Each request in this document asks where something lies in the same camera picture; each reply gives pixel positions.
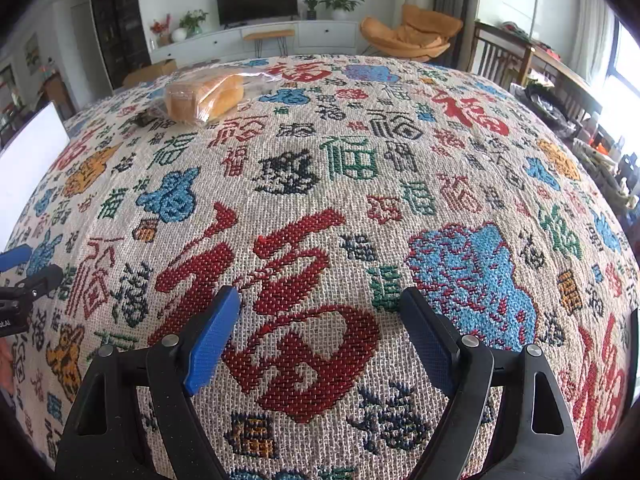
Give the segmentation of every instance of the white board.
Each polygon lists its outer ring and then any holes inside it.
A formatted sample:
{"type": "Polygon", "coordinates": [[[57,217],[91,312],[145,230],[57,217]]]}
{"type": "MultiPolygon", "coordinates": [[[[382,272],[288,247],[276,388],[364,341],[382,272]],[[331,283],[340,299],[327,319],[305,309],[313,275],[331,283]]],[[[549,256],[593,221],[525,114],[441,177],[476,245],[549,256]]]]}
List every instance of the white board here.
{"type": "Polygon", "coordinates": [[[53,103],[39,111],[0,153],[0,250],[69,136],[53,103]]]}

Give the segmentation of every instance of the red decoration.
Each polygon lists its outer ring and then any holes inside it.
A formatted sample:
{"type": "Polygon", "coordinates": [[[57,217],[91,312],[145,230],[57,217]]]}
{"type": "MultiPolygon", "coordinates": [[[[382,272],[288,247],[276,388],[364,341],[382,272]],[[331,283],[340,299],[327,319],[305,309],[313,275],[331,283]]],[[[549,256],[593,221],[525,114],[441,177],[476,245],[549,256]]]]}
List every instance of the red decoration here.
{"type": "MultiPolygon", "coordinates": [[[[169,263],[163,272],[158,274],[156,279],[156,290],[158,292],[171,292],[183,280],[191,276],[195,276],[195,279],[191,283],[189,290],[179,299],[178,306],[171,311],[164,323],[147,338],[146,342],[149,346],[154,345],[167,334],[180,332],[191,316],[201,313],[209,306],[220,274],[234,260],[233,252],[224,242],[197,256],[189,258],[185,256],[205,238],[211,238],[213,235],[236,224],[237,216],[233,210],[219,202],[216,202],[213,207],[216,210],[216,221],[204,231],[200,238],[196,238],[186,244],[182,252],[169,263]]],[[[169,301],[164,309],[171,309],[174,303],[175,299],[169,301]]]]}
{"type": "Polygon", "coordinates": [[[158,20],[154,20],[154,24],[151,25],[151,32],[154,34],[162,34],[163,32],[169,30],[169,23],[171,22],[171,15],[168,13],[164,19],[164,22],[158,22],[158,20]]]}
{"type": "Polygon", "coordinates": [[[349,124],[347,124],[347,128],[353,130],[354,132],[366,132],[369,130],[369,127],[362,121],[349,121],[349,124]]]}
{"type": "Polygon", "coordinates": [[[264,133],[266,127],[264,119],[266,118],[266,115],[260,115],[225,119],[216,131],[216,138],[207,147],[226,144],[230,139],[235,139],[238,142],[247,142],[264,133]]]}
{"type": "Polygon", "coordinates": [[[379,338],[380,330],[369,312],[346,305],[323,305],[268,321],[250,336],[241,351],[229,342],[222,360],[245,394],[260,386],[265,372],[276,368],[278,372],[258,397],[258,405],[264,410],[284,412],[295,422],[306,424],[315,415],[333,407],[351,389],[371,359],[379,338]],[[256,355],[265,336],[281,327],[307,322],[331,312],[342,317],[346,330],[340,347],[329,358],[314,353],[294,330],[289,330],[279,339],[277,355],[256,355]],[[303,382],[298,368],[301,364],[306,364],[316,373],[313,382],[303,390],[299,388],[303,382]]]}
{"type": "Polygon", "coordinates": [[[340,88],[335,91],[335,96],[338,99],[366,99],[369,97],[368,94],[359,88],[340,88]]]}
{"type": "Polygon", "coordinates": [[[522,200],[518,201],[516,199],[515,204],[516,204],[516,211],[518,213],[524,216],[529,216],[529,217],[531,216],[531,213],[529,212],[527,205],[522,200]]]}
{"type": "MultiPolygon", "coordinates": [[[[600,353],[601,366],[594,355],[593,336],[585,328],[578,327],[584,344],[580,381],[577,388],[564,388],[564,392],[565,395],[577,392],[577,398],[571,396],[568,400],[575,401],[572,414],[578,429],[578,447],[584,456],[593,446],[594,425],[600,433],[614,428],[625,394],[626,374],[622,368],[617,368],[618,347],[611,341],[615,323],[615,316],[610,314],[600,353]]],[[[564,384],[572,385],[566,378],[567,373],[560,375],[564,384]]]]}
{"type": "Polygon", "coordinates": [[[320,68],[321,66],[322,63],[319,61],[303,63],[296,66],[287,66],[286,63],[280,62],[267,72],[271,75],[282,74],[282,77],[289,81],[311,83],[331,75],[330,70],[324,70],[320,68]]]}
{"type": "Polygon", "coordinates": [[[464,148],[465,143],[459,139],[455,133],[450,130],[434,129],[433,136],[440,141],[443,146],[450,146],[452,148],[464,148]]]}
{"type": "Polygon", "coordinates": [[[471,193],[468,176],[449,176],[446,173],[437,173],[436,177],[442,183],[440,193],[452,211],[462,211],[463,209],[471,213],[482,211],[480,201],[471,193]]]}
{"type": "Polygon", "coordinates": [[[437,144],[431,146],[431,151],[441,156],[451,156],[451,154],[447,150],[445,150],[442,146],[438,146],[437,144]]]}
{"type": "Polygon", "coordinates": [[[290,250],[284,256],[269,261],[263,268],[253,270],[245,277],[236,278],[234,285],[239,290],[246,290],[258,282],[262,283],[262,290],[254,304],[254,310],[258,314],[274,315],[290,310],[316,288],[320,273],[329,267],[329,256],[325,251],[320,247],[300,250],[300,242],[311,233],[319,233],[344,223],[344,217],[340,213],[325,209],[321,213],[305,216],[267,237],[258,236],[254,242],[254,253],[263,260],[271,258],[286,245],[290,246],[290,250]],[[275,279],[278,274],[286,274],[286,268],[293,266],[301,258],[312,258],[312,261],[299,274],[275,279]]]}
{"type": "Polygon", "coordinates": [[[565,191],[565,193],[569,197],[569,200],[571,200],[571,203],[574,205],[576,211],[581,215],[586,215],[587,210],[582,205],[582,202],[580,202],[580,199],[576,195],[575,191],[565,191]]]}
{"type": "Polygon", "coordinates": [[[136,111],[137,107],[138,107],[138,105],[124,106],[117,113],[116,117],[125,117],[125,116],[128,116],[128,115],[131,115],[133,112],[136,111]]]}
{"type": "Polygon", "coordinates": [[[51,165],[51,168],[49,171],[52,171],[52,170],[62,171],[74,160],[76,160],[78,156],[82,155],[87,149],[85,143],[89,139],[91,139],[93,134],[94,134],[93,132],[87,132],[80,139],[76,139],[73,142],[70,142],[66,146],[66,148],[62,150],[62,153],[58,155],[58,158],[53,161],[53,164],[51,165]]]}
{"type": "Polygon", "coordinates": [[[123,238],[89,238],[87,245],[93,252],[78,266],[65,315],[76,317],[78,306],[82,305],[84,318],[89,319],[91,314],[111,299],[107,284],[109,272],[115,265],[115,242],[120,240],[123,238]]]}
{"type": "Polygon", "coordinates": [[[367,202],[370,205],[367,216],[377,220],[380,225],[384,225],[389,220],[395,220],[396,222],[402,220],[399,198],[395,196],[367,195],[367,202]]]}
{"type": "Polygon", "coordinates": [[[551,198],[551,195],[549,195],[549,192],[542,186],[537,186],[536,190],[538,192],[538,196],[540,198],[546,198],[547,200],[549,200],[551,198]]]}
{"type": "Polygon", "coordinates": [[[226,150],[226,157],[222,159],[220,164],[225,166],[225,176],[241,176],[246,160],[247,145],[242,144],[237,148],[229,148],[226,150]]]}
{"type": "Polygon", "coordinates": [[[431,100],[434,103],[445,104],[445,115],[447,117],[456,118],[467,128],[471,128],[473,125],[472,121],[467,117],[470,116],[474,122],[495,134],[500,134],[502,136],[509,135],[509,127],[500,119],[486,115],[484,113],[484,108],[480,105],[480,101],[475,97],[460,99],[462,104],[458,106],[453,97],[447,94],[444,90],[438,89],[437,94],[434,95],[431,100]]]}
{"type": "Polygon", "coordinates": [[[613,265],[613,262],[609,262],[607,264],[607,268],[604,273],[607,275],[607,280],[609,281],[609,288],[613,292],[614,298],[619,298],[622,296],[622,280],[618,273],[616,272],[616,267],[613,265]]]}

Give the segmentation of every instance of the cardboard box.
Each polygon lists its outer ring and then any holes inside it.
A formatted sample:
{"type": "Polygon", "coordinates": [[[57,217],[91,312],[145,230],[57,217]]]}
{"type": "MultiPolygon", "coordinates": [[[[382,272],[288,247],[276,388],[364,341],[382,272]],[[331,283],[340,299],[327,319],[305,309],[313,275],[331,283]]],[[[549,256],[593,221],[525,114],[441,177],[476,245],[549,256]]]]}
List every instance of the cardboard box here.
{"type": "Polygon", "coordinates": [[[169,75],[175,70],[178,70],[175,59],[165,59],[131,72],[124,78],[122,85],[124,88],[133,88],[137,84],[153,81],[162,75],[169,75]]]}

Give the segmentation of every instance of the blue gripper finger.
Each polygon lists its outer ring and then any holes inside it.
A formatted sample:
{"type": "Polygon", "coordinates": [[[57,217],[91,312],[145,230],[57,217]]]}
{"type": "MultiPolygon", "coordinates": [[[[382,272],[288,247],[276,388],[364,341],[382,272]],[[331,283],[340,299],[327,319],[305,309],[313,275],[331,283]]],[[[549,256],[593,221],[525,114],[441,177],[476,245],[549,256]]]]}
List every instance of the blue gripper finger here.
{"type": "Polygon", "coordinates": [[[0,272],[13,269],[15,266],[25,264],[31,258],[31,247],[27,244],[11,249],[0,254],[0,272]]]}
{"type": "Polygon", "coordinates": [[[417,288],[400,295],[400,317],[429,381],[449,399],[456,393],[454,369],[460,349],[417,288]]]}
{"type": "Polygon", "coordinates": [[[215,302],[219,302],[218,309],[207,321],[189,354],[189,371],[184,378],[184,387],[191,396],[209,384],[240,313],[238,291],[232,287],[225,289],[226,293],[221,290],[214,298],[215,302]]]}

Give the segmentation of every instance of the woven tablecloth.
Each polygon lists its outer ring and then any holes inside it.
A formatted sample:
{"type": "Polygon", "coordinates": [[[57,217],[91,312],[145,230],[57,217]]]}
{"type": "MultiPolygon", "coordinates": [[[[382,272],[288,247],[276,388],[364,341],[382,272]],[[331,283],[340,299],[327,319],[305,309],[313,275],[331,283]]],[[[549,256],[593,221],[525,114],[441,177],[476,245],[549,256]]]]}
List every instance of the woven tablecloth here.
{"type": "MultiPolygon", "coordinates": [[[[542,347],[586,464],[620,418],[638,266],[574,156],[477,76],[377,57],[241,64],[282,82],[207,128],[134,124],[175,76],[66,123],[10,242],[33,256],[3,275],[65,273],[10,340],[33,445],[54,464],[101,345],[151,345],[233,284],[241,315],[193,398],[231,478],[403,479],[447,402],[398,316],[413,285],[489,346],[542,347]]],[[[171,476],[144,388],[140,405],[171,476]]]]}

